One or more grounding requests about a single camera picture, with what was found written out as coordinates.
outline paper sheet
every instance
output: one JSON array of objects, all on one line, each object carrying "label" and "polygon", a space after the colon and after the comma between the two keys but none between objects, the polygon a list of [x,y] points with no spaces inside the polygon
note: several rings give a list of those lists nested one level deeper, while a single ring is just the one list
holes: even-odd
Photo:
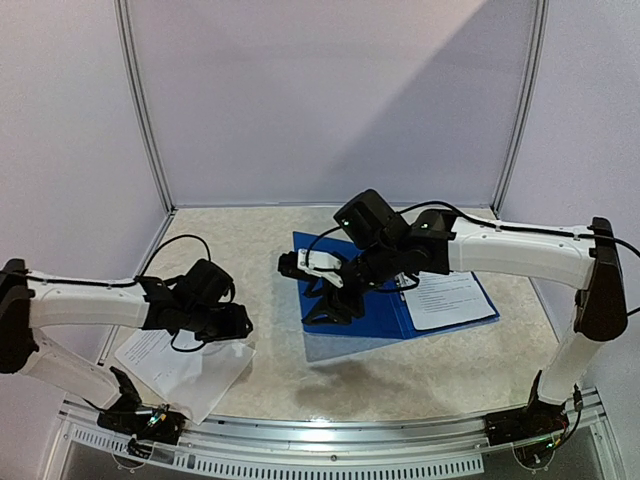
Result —
[{"label": "paper sheet", "polygon": [[[401,276],[399,283],[404,286],[413,282]],[[418,288],[404,292],[404,298],[416,330],[447,327],[496,314],[469,272],[421,273]]]},{"label": "paper sheet", "polygon": [[[175,345],[189,348],[176,339]],[[138,330],[116,350],[116,359],[172,410],[200,424],[249,365],[255,351],[240,342],[212,343],[194,353],[178,353],[165,331]]]}]

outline white wall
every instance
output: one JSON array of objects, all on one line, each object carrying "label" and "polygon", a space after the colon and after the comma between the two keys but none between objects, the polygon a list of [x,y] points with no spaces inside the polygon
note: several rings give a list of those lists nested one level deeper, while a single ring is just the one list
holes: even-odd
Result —
[{"label": "white wall", "polygon": [[394,201],[489,204],[534,7],[131,2],[176,202],[343,202],[375,187]]},{"label": "white wall", "polygon": [[[133,274],[164,217],[140,138],[112,1],[0,3],[2,264]],[[86,357],[105,334],[52,330]],[[62,397],[0,378],[0,478],[37,477]]]},{"label": "white wall", "polygon": [[[640,4],[552,1],[531,114],[503,217],[586,224],[608,217],[640,246]],[[640,305],[640,259],[621,251],[629,309]],[[559,332],[573,296],[540,282]],[[590,372],[628,478],[640,471],[640,316]]]}]

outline beige table surface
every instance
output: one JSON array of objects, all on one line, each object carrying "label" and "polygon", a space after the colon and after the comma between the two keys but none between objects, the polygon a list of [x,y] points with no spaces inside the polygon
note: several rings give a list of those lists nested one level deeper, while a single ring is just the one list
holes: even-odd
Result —
[{"label": "beige table surface", "polygon": [[[212,413],[279,420],[409,420],[526,402],[536,372],[557,345],[527,278],[478,274],[501,314],[489,325],[401,342],[303,333],[296,282],[277,273],[278,257],[292,249],[292,231],[321,233],[333,227],[336,209],[177,212],[165,238],[202,236],[213,261],[235,279],[236,302],[247,307],[255,327],[247,340],[255,357]],[[488,210],[469,212],[491,217]],[[332,236],[346,238],[342,232]],[[156,257],[148,273],[185,273],[200,256],[204,251],[197,241],[180,240]],[[131,332],[120,329],[107,365],[118,364],[113,352]],[[379,347],[361,351],[374,346]],[[327,358],[349,352],[356,353]],[[159,402],[134,381],[145,402]]]}]

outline vent grille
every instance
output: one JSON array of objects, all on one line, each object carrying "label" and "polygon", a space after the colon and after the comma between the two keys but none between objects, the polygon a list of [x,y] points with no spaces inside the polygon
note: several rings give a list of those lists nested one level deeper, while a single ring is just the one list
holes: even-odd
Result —
[{"label": "vent grille", "polygon": [[[110,432],[75,426],[74,441],[127,456],[125,441]],[[484,473],[481,455],[388,467],[293,467],[261,466],[248,462],[222,461],[199,453],[176,453],[171,464],[148,463],[188,473],[230,480],[439,480]]]}]

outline metal corner post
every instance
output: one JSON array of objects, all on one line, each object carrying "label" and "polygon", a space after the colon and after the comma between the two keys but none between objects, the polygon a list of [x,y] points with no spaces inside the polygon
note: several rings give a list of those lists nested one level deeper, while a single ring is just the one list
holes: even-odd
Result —
[{"label": "metal corner post", "polygon": [[542,43],[544,40],[544,30],[547,22],[547,14],[549,9],[549,0],[537,0],[536,12],[533,28],[531,29],[531,40],[529,42],[529,55],[522,81],[522,90],[520,92],[520,102],[516,114],[516,121],[513,126],[509,148],[507,150],[507,158],[498,180],[498,185],[493,196],[491,208],[496,216],[500,216],[504,201],[509,190],[509,183],[513,175],[516,164],[518,151],[524,135],[529,109],[533,99],[533,91],[538,75],[538,67],[540,65],[540,57],[542,54]]},{"label": "metal corner post", "polygon": [[114,3],[116,19],[118,22],[118,32],[120,34],[120,42],[122,44],[125,70],[129,80],[133,106],[138,118],[138,125],[140,126],[142,142],[147,152],[151,174],[153,175],[156,188],[158,189],[160,201],[162,202],[162,206],[167,214],[170,214],[174,210],[175,203],[171,197],[167,176],[164,171],[164,167],[162,166],[158,147],[153,136],[153,129],[151,128],[151,118],[147,109],[144,89],[142,87],[142,80],[140,77],[140,68],[136,57],[133,30],[131,27],[131,16],[129,14],[129,4],[127,0],[114,0]]}]

